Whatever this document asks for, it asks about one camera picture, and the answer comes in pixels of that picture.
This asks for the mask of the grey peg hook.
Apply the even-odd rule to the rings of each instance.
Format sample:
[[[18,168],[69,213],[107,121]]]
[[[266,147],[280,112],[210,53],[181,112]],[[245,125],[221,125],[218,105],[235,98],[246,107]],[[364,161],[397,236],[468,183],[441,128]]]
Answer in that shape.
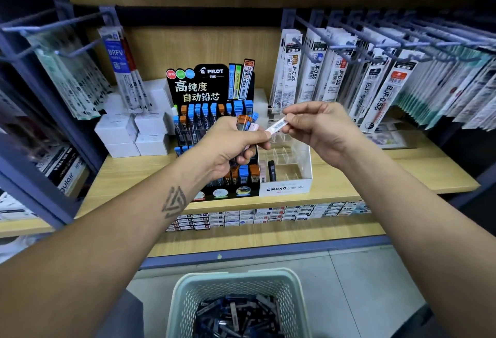
[[[104,40],[102,38],[94,40],[93,42],[89,43],[88,45],[85,45],[83,47],[80,47],[74,51],[66,52],[66,51],[61,51],[61,50],[55,50],[54,53],[60,57],[64,58],[75,58],[79,55],[82,55],[83,53],[95,48],[97,45],[102,44]]]
[[[3,32],[36,34],[36,33],[41,33],[41,32],[46,32],[49,30],[57,29],[60,27],[78,24],[80,22],[85,22],[85,21],[89,21],[92,19],[96,19],[99,17],[108,16],[108,15],[111,15],[111,14],[107,11],[97,12],[97,13],[93,13],[93,14],[88,14],[88,15],[72,18],[72,19],[66,19],[66,20],[62,20],[62,21],[58,21],[58,22],[49,23],[49,24],[46,24],[43,26],[7,26],[7,24],[5,23],[2,26],[0,26],[0,29]]]

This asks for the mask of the light green plastic basket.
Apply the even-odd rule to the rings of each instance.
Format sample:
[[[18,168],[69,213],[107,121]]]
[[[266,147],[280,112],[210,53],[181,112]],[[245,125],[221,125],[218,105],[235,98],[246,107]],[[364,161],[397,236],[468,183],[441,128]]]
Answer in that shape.
[[[200,303],[231,294],[276,297],[285,337],[312,338],[300,279],[285,267],[187,273],[179,279],[172,293],[166,338],[193,338],[193,323]]]

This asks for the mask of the pile of dark lead cases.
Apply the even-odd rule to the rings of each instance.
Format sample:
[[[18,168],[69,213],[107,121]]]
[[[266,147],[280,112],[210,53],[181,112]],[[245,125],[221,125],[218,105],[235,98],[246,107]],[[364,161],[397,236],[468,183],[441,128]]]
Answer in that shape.
[[[193,338],[286,338],[278,299],[228,294],[198,303]]]

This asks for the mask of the person's left forearm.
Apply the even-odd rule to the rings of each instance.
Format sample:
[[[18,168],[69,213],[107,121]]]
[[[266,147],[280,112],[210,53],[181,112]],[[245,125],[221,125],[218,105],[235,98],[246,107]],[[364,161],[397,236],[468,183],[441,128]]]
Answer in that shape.
[[[0,264],[0,338],[92,338],[216,156],[197,145]]]

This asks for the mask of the black lead case display stand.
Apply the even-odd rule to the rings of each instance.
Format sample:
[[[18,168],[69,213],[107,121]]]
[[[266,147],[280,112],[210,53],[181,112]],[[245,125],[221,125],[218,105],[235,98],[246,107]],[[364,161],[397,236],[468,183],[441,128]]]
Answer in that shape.
[[[249,95],[246,100],[228,100],[229,65],[224,64],[200,64],[194,68],[176,70],[169,69],[166,72],[167,81],[172,95],[173,106],[180,110],[182,105],[198,103],[234,103],[252,101],[253,112],[258,113],[257,123],[262,123],[260,113],[254,108],[254,82],[255,73],[251,79]],[[259,189],[253,189],[251,185],[234,187],[228,191],[227,187],[217,187],[213,190],[203,189],[195,197],[195,202],[212,201],[214,199],[257,197]]]

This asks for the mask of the orange black sample lead packet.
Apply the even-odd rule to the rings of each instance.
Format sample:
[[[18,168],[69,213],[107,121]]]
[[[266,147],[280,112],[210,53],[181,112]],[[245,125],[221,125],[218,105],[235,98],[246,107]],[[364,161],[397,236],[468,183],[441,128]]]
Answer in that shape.
[[[253,71],[255,68],[255,60],[254,59],[245,59],[242,69],[241,69],[241,77],[239,82],[239,100],[246,100],[249,95],[251,79],[253,76]]]

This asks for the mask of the white labelled lead case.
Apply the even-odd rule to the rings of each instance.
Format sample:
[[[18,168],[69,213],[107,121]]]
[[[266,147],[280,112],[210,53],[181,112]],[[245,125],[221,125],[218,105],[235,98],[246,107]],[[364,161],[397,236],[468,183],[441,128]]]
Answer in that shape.
[[[270,136],[275,135],[277,132],[281,131],[283,127],[288,125],[288,121],[286,116],[282,117],[279,121],[274,123],[272,126],[268,127],[265,132],[268,133]]]

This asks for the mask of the black white pen packets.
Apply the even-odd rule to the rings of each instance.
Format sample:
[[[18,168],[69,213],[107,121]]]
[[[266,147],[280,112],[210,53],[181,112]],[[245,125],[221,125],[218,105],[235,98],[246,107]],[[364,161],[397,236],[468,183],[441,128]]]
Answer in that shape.
[[[67,144],[50,147],[36,168],[66,196],[75,193],[77,183],[88,170],[78,152]]]

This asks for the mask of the white cardboard display box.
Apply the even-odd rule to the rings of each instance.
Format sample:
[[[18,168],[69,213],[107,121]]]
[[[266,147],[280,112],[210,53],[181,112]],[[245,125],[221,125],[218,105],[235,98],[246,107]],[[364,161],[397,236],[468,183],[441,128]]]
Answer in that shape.
[[[258,152],[260,197],[289,196],[309,193],[313,181],[311,148],[282,131],[271,136],[270,149]],[[276,182],[270,182],[268,160],[275,161]]]

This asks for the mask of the hanging blue label refill packets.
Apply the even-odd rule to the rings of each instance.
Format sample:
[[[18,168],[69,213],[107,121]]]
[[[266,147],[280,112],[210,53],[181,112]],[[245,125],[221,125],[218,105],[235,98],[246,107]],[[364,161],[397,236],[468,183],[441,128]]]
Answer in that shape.
[[[152,103],[145,92],[123,28],[104,26],[98,29],[98,33],[108,53],[125,107],[134,114],[150,112]]]

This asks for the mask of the row of small flat boxes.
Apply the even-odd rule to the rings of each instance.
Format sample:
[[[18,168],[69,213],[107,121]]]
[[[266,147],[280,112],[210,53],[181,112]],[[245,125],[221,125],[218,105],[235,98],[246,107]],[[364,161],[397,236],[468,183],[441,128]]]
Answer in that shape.
[[[300,221],[322,217],[350,216],[371,213],[363,201],[345,201],[318,204],[303,204],[278,208],[231,210],[202,214],[180,215],[167,228],[167,232],[186,230],[208,230],[217,227],[237,227],[269,222]]]

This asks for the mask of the wooden shelf board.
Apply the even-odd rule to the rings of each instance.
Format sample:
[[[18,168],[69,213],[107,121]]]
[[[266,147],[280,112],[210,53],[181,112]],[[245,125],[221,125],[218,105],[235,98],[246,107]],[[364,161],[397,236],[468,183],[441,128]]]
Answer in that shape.
[[[440,148],[420,132],[408,132],[416,148],[382,151],[379,163],[369,166],[366,179],[369,183],[386,184],[388,191],[396,191],[403,181],[406,188],[423,183],[436,194],[452,194],[474,191],[480,183],[448,157]],[[173,161],[173,155],[152,157],[108,157],[85,197],[77,217],[82,217],[115,196],[132,188],[149,175]],[[361,199],[362,189],[357,191],[358,181],[349,180],[342,173],[325,163],[311,149],[313,180],[309,192],[303,194],[276,194],[269,197],[221,198],[213,201],[190,203],[184,214],[216,211],[269,208],[307,203],[355,201]]]

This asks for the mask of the row of grey peg hooks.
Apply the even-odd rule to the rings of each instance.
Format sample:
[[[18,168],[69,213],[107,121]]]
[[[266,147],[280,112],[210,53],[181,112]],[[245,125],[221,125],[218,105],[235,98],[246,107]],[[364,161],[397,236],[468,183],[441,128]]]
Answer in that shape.
[[[291,23],[299,22],[311,32],[305,39],[309,45],[301,42],[300,31],[285,28],[287,34],[292,34],[291,44],[303,53],[310,63],[319,65],[327,59],[338,58],[338,64],[366,64],[387,61],[388,59],[401,63],[475,63],[483,59],[496,59],[496,48],[493,49],[483,40],[469,40],[455,35],[443,33],[432,28],[437,38],[420,33],[409,28],[377,27],[372,23],[356,21],[360,29],[344,22],[337,22],[338,27],[317,28],[312,23],[303,20],[293,13]]]

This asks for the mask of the dark blue shelf frame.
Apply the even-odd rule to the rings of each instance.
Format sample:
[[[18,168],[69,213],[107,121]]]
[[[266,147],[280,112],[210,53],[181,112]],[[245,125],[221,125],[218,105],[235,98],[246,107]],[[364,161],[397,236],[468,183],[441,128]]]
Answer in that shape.
[[[0,0],[0,26],[43,26],[72,19],[64,16],[71,9],[70,4],[56,3],[28,13]],[[65,27],[72,27],[85,46],[90,42],[82,36],[82,25],[106,18]],[[0,29],[0,238],[49,233],[71,223],[86,183],[106,157],[94,131],[101,116],[73,118],[25,34],[33,33]],[[88,169],[72,196],[62,194],[36,168],[50,147],[64,144],[78,152]]]

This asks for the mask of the person's right hand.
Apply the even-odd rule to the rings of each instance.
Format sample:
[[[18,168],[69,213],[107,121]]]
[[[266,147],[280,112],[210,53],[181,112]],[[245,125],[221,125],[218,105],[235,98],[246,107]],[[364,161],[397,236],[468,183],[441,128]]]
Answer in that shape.
[[[339,103],[310,101],[290,105],[286,114],[310,114],[310,134],[290,134],[309,145],[330,166],[342,170],[348,156],[365,143],[366,138]]]

